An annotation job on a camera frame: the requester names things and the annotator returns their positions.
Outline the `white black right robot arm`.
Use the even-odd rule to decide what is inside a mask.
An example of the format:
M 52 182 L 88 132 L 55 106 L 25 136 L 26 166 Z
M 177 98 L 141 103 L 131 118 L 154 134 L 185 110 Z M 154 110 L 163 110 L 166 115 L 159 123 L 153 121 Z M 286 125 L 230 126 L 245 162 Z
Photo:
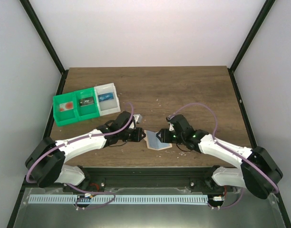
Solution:
M 283 173 L 265 148 L 241 147 L 215 138 L 204 130 L 195 130 L 181 115 L 167 119 L 169 128 L 156 133 L 162 143 L 182 144 L 188 150 L 211 155 L 232 165 L 218 167 L 205 178 L 205 187 L 216 191 L 221 186 L 246 188 L 251 194 L 266 199 L 278 191 Z

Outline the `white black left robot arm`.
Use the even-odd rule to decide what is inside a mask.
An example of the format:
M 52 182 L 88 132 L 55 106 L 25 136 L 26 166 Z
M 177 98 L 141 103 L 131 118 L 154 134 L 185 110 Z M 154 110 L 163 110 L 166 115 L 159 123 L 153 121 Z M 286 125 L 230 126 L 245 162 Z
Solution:
M 89 151 L 117 146 L 118 141 L 140 142 L 146 134 L 137 124 L 140 114 L 123 111 L 115 120 L 110 120 L 94 130 L 66 140 L 54 141 L 46 137 L 40 141 L 25 161 L 28 169 L 26 180 L 40 188 L 54 183 L 73 185 L 78 191 L 90 188 L 90 179 L 80 166 L 69 166 L 66 162 Z

